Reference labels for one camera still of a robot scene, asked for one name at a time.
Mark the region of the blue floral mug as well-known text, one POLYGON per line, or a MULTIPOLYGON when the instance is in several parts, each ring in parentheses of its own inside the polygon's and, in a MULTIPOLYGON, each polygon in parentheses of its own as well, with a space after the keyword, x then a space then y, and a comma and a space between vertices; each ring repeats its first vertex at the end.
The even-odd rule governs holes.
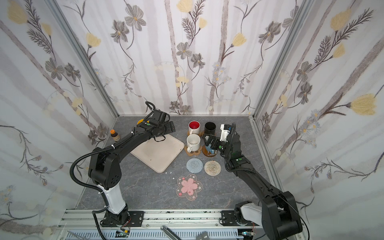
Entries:
POLYGON ((212 145, 208 144, 206 147, 207 155, 209 156, 215 156, 217 154, 217 150, 212 149, 212 145))

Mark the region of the speckled white mug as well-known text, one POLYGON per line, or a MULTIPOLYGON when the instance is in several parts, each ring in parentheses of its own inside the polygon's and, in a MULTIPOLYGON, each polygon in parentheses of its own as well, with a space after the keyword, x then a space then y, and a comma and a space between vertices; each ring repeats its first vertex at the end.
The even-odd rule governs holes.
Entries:
POLYGON ((199 135, 191 134, 187 137, 188 152, 197 151, 201 146, 201 137, 199 135))

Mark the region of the black mug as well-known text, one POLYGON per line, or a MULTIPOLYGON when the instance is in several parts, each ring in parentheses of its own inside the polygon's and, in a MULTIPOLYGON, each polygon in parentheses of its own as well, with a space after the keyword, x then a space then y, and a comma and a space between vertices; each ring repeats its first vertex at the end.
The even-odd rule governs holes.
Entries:
POLYGON ((216 135, 216 124, 213 122, 205 123, 204 133, 211 134, 211 135, 215 136, 216 135))

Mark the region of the cork paw print coaster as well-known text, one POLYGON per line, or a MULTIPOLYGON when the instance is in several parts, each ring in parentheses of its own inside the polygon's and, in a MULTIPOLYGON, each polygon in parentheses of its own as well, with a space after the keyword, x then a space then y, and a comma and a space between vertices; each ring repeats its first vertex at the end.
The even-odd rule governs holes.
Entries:
POLYGON ((184 147, 184 151, 186 152, 186 154, 189 156, 189 157, 192 157, 192 156, 198 156, 201 154, 202 152, 202 148, 203 147, 200 147, 197 151, 194 151, 194 152, 188 152, 188 148, 187 146, 184 147))

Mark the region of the white mug red inside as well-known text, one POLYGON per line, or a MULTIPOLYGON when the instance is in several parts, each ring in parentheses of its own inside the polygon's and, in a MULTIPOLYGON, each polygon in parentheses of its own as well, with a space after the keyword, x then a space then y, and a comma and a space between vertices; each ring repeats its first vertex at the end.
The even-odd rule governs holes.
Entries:
POLYGON ((191 121, 189 122, 188 124, 188 135, 191 135, 191 134, 195 134, 195 135, 199 135, 201 130, 201 124, 198 122, 198 121, 191 121))

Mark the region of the white woven round coaster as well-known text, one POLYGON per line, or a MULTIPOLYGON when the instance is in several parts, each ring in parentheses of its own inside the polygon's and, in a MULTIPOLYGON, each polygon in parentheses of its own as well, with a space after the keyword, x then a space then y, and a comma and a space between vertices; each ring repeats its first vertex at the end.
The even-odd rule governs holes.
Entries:
POLYGON ((208 161, 204 165, 204 170, 209 176, 217 176, 221 173, 222 167, 217 161, 208 161))

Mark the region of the grey round coaster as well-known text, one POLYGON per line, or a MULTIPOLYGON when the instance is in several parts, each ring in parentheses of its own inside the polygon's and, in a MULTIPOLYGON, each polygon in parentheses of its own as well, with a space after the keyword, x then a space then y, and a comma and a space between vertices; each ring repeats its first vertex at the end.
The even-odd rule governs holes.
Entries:
POLYGON ((197 174, 203 170, 203 162, 200 159, 192 158, 187 161, 186 168, 192 174, 197 174))

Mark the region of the beige serving tray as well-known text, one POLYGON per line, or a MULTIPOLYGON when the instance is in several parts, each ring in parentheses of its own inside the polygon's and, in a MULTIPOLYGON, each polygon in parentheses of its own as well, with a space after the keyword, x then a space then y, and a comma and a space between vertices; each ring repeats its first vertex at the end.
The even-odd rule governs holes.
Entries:
POLYGON ((161 142, 150 139, 134 150, 131 154, 154 170, 163 173, 184 149, 185 144, 171 135, 161 142))

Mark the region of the pink flower coaster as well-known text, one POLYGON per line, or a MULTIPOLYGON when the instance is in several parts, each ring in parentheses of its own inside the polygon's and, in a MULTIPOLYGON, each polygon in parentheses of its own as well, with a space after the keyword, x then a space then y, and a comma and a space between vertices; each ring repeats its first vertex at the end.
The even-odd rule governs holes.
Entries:
POLYGON ((198 193, 202 191, 203 185, 195 174, 189 174, 186 177, 179 177, 177 180, 177 196, 186 198, 189 201, 195 201, 198 193))

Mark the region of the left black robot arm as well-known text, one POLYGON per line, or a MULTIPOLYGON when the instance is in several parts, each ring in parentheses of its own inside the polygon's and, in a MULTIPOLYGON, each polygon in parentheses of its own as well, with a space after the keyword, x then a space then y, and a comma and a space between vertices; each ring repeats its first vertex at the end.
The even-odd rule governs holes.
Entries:
POLYGON ((129 208, 123 199, 120 190, 122 178, 121 161, 140 144, 175 132, 174 123, 170 115, 158 109, 153 109, 141 123, 132 128, 125 137, 105 148, 95 148, 91 153, 85 154, 75 160, 70 167, 70 177, 78 185, 98 191, 105 206, 93 215, 105 213, 103 220, 96 220, 98 227, 122 227, 131 220, 129 208), (75 168, 81 161, 90 159, 88 176, 93 185, 79 180, 75 176, 75 168))

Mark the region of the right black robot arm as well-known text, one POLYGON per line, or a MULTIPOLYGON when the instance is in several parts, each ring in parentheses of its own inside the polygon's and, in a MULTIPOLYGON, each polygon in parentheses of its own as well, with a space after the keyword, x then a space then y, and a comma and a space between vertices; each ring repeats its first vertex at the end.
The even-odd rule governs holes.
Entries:
POLYGON ((236 205, 234 213, 239 225, 248 222, 259 225, 270 240, 284 240, 303 231, 295 197, 274 187, 256 171, 242 154, 238 134, 230 133, 224 141, 204 135, 203 140, 207 147, 220 152, 226 170, 243 180, 260 201, 260 206, 250 201, 236 205))

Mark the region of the small brown bottle orange cap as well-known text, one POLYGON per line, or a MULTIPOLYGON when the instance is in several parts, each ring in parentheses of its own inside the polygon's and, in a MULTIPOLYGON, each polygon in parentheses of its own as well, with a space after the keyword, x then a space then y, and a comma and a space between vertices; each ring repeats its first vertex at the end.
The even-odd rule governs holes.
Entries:
POLYGON ((118 142, 121 139, 120 135, 115 130, 110 130, 110 134, 115 142, 118 142))

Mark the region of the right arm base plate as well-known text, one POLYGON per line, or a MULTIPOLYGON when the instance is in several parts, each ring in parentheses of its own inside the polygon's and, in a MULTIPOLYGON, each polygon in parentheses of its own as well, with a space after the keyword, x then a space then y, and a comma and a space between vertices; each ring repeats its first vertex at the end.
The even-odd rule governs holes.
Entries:
POLYGON ((246 220, 240 210, 223 210, 221 211, 221 218, 219 219, 219 223, 224 227, 252 227, 261 226, 259 221, 252 222, 246 220))

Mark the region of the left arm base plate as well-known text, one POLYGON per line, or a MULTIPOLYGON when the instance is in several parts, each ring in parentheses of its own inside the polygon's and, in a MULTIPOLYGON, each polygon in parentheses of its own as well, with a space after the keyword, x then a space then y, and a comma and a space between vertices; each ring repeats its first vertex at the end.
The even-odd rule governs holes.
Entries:
POLYGON ((122 211, 116 215, 107 211, 100 224, 102 227, 141 227, 144 213, 144 211, 122 211))

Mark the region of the aluminium frame rail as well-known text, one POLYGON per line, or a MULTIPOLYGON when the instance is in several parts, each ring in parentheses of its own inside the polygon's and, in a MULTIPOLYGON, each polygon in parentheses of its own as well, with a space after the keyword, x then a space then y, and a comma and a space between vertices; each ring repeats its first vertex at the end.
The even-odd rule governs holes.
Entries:
POLYGON ((161 230, 167 227, 174 240, 196 240, 206 234, 205 240, 266 240, 261 226, 224 227, 219 223, 220 209, 203 210, 134 210, 144 211, 141 227, 101 227, 98 231, 91 211, 67 210, 54 240, 166 240, 161 230))

